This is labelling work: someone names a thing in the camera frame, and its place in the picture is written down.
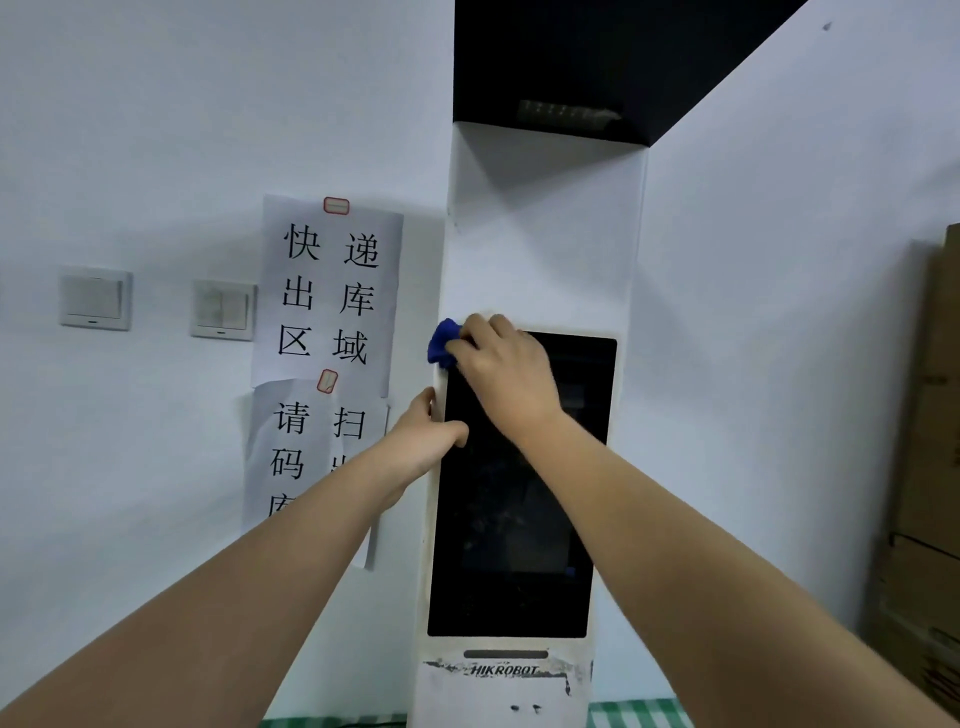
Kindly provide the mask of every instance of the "person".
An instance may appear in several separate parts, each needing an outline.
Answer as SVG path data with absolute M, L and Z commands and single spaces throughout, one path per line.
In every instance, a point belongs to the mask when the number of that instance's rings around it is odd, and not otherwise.
M 698 728 L 956 726 L 803 589 L 565 415 L 533 336 L 474 314 L 447 349 Z M 54 669 L 0 728 L 256 725 L 373 519 L 466 441 L 464 423 L 432 421 L 433 399 L 424 390 L 380 442 Z

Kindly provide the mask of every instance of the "blue cloth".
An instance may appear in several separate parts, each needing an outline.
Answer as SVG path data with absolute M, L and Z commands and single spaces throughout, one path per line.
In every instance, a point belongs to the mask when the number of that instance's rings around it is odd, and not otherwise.
M 460 324 L 453 319 L 443 319 L 437 324 L 437 330 L 433 332 L 430 343 L 426 348 L 426 360 L 428 364 L 439 364 L 441 369 L 449 369 L 457 363 L 456 357 L 447 352 L 446 342 L 460 338 Z

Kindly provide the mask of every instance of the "person's left arm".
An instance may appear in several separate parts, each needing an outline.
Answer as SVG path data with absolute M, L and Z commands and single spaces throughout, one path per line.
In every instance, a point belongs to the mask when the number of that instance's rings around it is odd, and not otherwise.
M 454 443 L 424 390 L 394 429 L 0 711 L 12 726 L 255 726 L 376 516 Z

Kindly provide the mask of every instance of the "single light switch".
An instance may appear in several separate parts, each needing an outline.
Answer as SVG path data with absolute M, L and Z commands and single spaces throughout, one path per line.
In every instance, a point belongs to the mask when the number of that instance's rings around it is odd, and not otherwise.
M 253 339 L 256 286 L 222 280 L 193 282 L 190 334 L 211 339 Z
M 60 323 L 85 328 L 130 328 L 132 276 L 124 271 L 60 270 Z

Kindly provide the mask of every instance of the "sticker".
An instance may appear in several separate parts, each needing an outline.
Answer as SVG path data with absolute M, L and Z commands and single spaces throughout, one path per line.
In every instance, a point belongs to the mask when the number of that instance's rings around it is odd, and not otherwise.
M 339 375 L 332 369 L 324 369 L 320 375 L 320 381 L 317 382 L 317 391 L 325 395 L 330 394 L 333 391 L 333 385 L 337 383 L 337 376 Z
M 324 212 L 331 215 L 349 215 L 350 200 L 342 197 L 324 197 Z

